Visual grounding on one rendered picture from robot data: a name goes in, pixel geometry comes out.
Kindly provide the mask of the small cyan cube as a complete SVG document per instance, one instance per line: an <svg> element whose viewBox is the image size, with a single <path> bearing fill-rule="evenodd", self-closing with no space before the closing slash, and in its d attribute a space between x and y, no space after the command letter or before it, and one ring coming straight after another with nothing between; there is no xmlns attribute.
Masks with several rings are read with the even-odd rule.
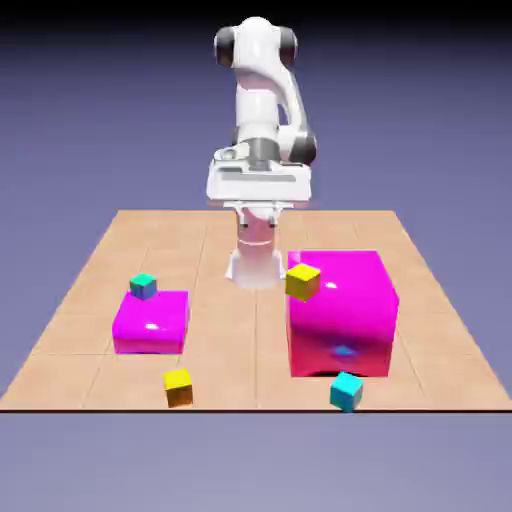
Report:
<svg viewBox="0 0 512 512"><path fill-rule="evenodd" d="M361 400L363 380L347 372L340 372L330 387L330 404L344 412L353 412Z"/></svg>

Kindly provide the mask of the small yellow cube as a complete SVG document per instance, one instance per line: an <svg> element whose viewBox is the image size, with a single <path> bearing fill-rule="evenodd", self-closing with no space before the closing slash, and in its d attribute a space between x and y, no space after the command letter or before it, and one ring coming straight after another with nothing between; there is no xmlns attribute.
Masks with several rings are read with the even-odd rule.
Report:
<svg viewBox="0 0 512 512"><path fill-rule="evenodd" d="M307 302L319 292L320 278L320 269L299 263L286 273L285 293L289 297Z"/></svg>
<svg viewBox="0 0 512 512"><path fill-rule="evenodd" d="M192 379L186 368L165 372L163 380L169 408L193 403Z"/></svg>

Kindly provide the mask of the large magenta box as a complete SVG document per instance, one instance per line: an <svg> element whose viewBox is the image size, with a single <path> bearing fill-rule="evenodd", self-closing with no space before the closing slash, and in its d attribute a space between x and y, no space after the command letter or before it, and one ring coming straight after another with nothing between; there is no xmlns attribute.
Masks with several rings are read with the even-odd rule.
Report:
<svg viewBox="0 0 512 512"><path fill-rule="evenodd" d="M375 250L294 250L288 265L320 270L320 288L307 301L287 299L290 372L312 377L348 372L389 373L399 296Z"/></svg>
<svg viewBox="0 0 512 512"><path fill-rule="evenodd" d="M127 292L112 324L116 354L183 352L190 318L187 291L158 291L149 299Z"/></svg>

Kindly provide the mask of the small teal cube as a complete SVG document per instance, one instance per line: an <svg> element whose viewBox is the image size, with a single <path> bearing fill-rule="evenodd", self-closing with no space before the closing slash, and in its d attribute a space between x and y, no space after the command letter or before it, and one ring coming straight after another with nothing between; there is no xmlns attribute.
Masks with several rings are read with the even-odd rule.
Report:
<svg viewBox="0 0 512 512"><path fill-rule="evenodd" d="M129 286L131 295L139 300L148 300L158 291L156 278L146 273L132 277Z"/></svg>

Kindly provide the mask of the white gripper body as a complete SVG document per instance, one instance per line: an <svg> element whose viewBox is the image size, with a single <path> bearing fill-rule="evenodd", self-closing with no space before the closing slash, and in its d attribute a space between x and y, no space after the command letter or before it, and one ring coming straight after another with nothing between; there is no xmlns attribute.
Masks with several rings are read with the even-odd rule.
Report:
<svg viewBox="0 0 512 512"><path fill-rule="evenodd" d="M215 206L232 204L304 205L311 199L311 169L269 162L269 170L250 170L247 160L212 160L206 195Z"/></svg>

